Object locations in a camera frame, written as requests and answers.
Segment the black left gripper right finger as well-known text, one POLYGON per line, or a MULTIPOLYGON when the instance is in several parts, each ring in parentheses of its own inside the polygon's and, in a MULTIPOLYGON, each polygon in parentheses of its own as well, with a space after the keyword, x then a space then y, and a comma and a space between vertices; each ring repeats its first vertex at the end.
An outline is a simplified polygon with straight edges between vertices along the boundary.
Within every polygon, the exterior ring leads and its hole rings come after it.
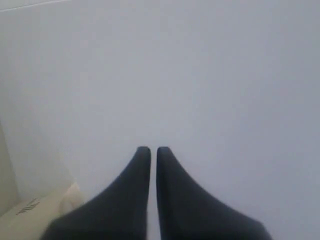
POLYGON ((163 240, 272 239, 262 223, 203 189, 167 146, 157 149, 156 195, 163 240))

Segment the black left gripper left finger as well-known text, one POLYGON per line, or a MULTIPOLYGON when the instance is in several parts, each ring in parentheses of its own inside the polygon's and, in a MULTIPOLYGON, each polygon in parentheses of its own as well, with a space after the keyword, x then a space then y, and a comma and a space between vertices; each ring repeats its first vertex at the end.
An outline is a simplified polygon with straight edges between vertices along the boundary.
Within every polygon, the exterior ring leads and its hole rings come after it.
POLYGON ((43 240, 145 240, 151 150, 137 148, 120 175, 99 195, 54 220, 43 240))

